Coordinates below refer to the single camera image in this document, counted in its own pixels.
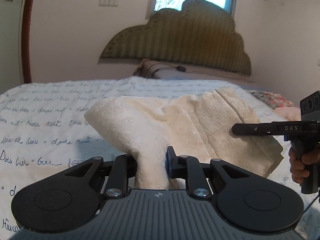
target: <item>cream towel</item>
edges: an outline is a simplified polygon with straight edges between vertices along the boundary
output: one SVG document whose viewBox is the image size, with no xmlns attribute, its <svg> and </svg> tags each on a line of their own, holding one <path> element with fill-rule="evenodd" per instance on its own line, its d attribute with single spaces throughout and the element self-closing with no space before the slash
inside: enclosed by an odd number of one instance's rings
<svg viewBox="0 0 320 240">
<path fill-rule="evenodd" d="M 259 119 L 230 88 L 174 100 L 110 97 L 95 103 L 84 117 L 113 147 L 136 159 L 137 188 L 183 187 L 167 177 L 168 146 L 176 155 L 194 156 L 203 163 L 220 158 L 263 177 L 283 159 L 283 149 L 273 137 L 232 134 L 235 123 Z"/>
</svg>

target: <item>cable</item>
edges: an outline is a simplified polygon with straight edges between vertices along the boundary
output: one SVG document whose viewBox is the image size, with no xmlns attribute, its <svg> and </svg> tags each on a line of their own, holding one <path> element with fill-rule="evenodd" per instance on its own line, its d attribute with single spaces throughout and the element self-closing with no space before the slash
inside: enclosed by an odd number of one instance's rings
<svg viewBox="0 0 320 240">
<path fill-rule="evenodd" d="M 317 200 L 317 198 L 319 197 L 319 194 L 314 198 L 314 200 L 307 206 L 307 208 L 304 210 L 304 212 L 302 213 L 302 215 L 312 206 L 312 204 Z"/>
</svg>

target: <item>gripper handle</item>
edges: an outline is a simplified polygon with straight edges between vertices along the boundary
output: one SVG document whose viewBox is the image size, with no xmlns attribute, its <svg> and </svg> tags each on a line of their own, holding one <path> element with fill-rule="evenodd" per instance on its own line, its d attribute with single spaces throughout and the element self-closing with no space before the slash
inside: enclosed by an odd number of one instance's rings
<svg viewBox="0 0 320 240">
<path fill-rule="evenodd" d="M 297 159 L 301 160 L 302 156 L 308 152 L 311 152 L 316 148 L 316 142 L 310 141 L 291 141 L 293 150 L 297 154 Z M 305 165 L 306 170 L 309 171 L 310 175 L 303 180 L 301 185 L 302 194 L 313 194 L 318 192 L 318 164 Z"/>
</svg>

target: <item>finger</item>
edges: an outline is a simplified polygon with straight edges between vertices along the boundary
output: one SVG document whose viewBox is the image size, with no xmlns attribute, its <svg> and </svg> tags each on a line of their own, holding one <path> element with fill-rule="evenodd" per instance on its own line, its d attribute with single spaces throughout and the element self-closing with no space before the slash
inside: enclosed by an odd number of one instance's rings
<svg viewBox="0 0 320 240">
<path fill-rule="evenodd" d="M 292 149 L 292 147 L 289 149 L 289 156 L 294 161 L 297 159 L 297 155 L 296 155 L 295 151 Z"/>
<path fill-rule="evenodd" d="M 302 162 L 306 165 L 318 163 L 320 161 L 320 148 L 315 148 L 313 151 L 302 156 Z"/>
<path fill-rule="evenodd" d="M 302 178 L 297 178 L 295 176 L 292 175 L 292 180 L 295 182 L 295 183 L 298 183 L 298 184 L 301 184 L 303 182 L 303 179 Z"/>
<path fill-rule="evenodd" d="M 289 159 L 291 167 L 293 170 L 303 171 L 305 169 L 305 165 L 301 161 L 293 161 L 291 158 Z"/>
<path fill-rule="evenodd" d="M 293 176 L 295 176 L 298 179 L 307 178 L 310 174 L 309 171 L 307 170 L 297 171 L 297 170 L 294 170 L 293 168 L 290 168 L 290 172 Z"/>
</svg>

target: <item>white bedspread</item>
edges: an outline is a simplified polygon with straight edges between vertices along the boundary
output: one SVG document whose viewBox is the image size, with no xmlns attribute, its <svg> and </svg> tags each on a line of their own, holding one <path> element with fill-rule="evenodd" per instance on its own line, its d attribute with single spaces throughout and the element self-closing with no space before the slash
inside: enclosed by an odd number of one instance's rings
<svg viewBox="0 0 320 240">
<path fill-rule="evenodd" d="M 0 239 L 8 239 L 17 226 L 10 211 L 11 200 L 21 188 L 76 165 L 93 156 L 105 161 L 122 154 L 112 148 L 86 123 L 84 113 L 96 101 L 110 96 L 177 98 L 232 87 L 257 113 L 261 122 L 284 121 L 272 109 L 240 87 L 225 81 L 124 80 L 26 84 L 0 96 Z M 300 193 L 289 172 L 289 142 L 284 160 L 269 179 Z M 315 195 L 301 195 L 307 206 Z M 316 239 L 320 228 L 318 201 L 305 213 L 297 231 Z"/>
</svg>

